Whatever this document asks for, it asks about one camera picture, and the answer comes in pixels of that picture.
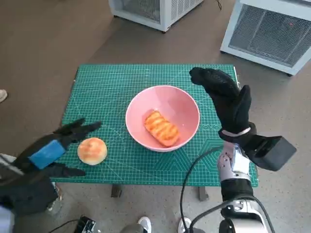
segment gray floor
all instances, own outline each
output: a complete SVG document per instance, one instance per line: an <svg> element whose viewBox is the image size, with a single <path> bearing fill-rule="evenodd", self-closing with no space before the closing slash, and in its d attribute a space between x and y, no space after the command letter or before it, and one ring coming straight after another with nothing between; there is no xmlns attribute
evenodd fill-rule
<svg viewBox="0 0 311 233"><path fill-rule="evenodd" d="M18 155L36 138L55 129L72 80L81 63L228 63L252 89L250 119L266 135L282 134L298 152L278 173L259 170L256 196L266 206L276 232L310 232L311 227L311 66L288 78L281 72L220 54L219 47L233 0L218 10L213 0L176 23L168 33L113 18L106 0L2 0L0 2L0 88L9 98L0 104L0 150ZM102 232L118 233L148 215L155 233L174 233L180 218L180 187L126 186L111 199L110 186L61 184L65 192L56 216L17 219L16 232L47 232L85 214ZM186 189L185 212L195 217L221 201L219 188L198 202ZM217 232L219 213L198 226ZM59 232L71 232L67 226Z"/></svg>

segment shoe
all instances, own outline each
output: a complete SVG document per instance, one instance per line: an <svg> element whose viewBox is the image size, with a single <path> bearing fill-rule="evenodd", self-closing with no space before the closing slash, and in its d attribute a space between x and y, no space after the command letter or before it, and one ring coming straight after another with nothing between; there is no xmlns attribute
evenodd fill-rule
<svg viewBox="0 0 311 233"><path fill-rule="evenodd" d="M6 90L0 90L0 103L4 101L7 96L8 96L8 93L6 92Z"/></svg>
<svg viewBox="0 0 311 233"><path fill-rule="evenodd" d="M148 217L141 217L140 220L138 220L138 224L141 225L147 233L151 233L151 221Z"/></svg>
<svg viewBox="0 0 311 233"><path fill-rule="evenodd" d="M191 220L185 217L185 222L186 222L186 227L189 228L191 224ZM178 233L184 233L184 232L186 232L186 228L184 226L183 220L180 219L179 224L178 224Z"/></svg>

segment table leg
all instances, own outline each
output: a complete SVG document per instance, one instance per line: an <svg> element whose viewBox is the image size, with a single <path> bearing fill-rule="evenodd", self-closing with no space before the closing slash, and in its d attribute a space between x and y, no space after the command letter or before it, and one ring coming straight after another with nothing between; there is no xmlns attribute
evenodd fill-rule
<svg viewBox="0 0 311 233"><path fill-rule="evenodd" d="M200 201L208 200L208 194L207 194L204 186L198 187L198 191L199 191L199 200Z"/></svg>
<svg viewBox="0 0 311 233"><path fill-rule="evenodd" d="M111 188L111 197L112 198L119 198L122 194L122 187L119 184L112 184Z"/></svg>

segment orange pastry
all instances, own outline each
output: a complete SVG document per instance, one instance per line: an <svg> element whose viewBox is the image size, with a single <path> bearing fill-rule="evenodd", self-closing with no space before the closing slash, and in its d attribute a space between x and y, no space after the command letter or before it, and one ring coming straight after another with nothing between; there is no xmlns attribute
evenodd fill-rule
<svg viewBox="0 0 311 233"><path fill-rule="evenodd" d="M145 119L145 128L166 147L171 147L179 139L178 128L165 119L159 111L153 111Z"/></svg>

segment bread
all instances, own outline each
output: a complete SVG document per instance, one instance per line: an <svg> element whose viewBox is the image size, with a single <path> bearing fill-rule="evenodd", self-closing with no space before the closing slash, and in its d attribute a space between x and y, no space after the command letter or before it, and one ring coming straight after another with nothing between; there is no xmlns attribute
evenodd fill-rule
<svg viewBox="0 0 311 233"><path fill-rule="evenodd" d="M83 163L97 165L107 156L107 146L99 138L92 137L84 140L78 147L78 156Z"/></svg>
<svg viewBox="0 0 311 233"><path fill-rule="evenodd" d="M145 128L166 147L171 147L179 139L178 128L165 119L159 111L153 111L145 119Z"/></svg>

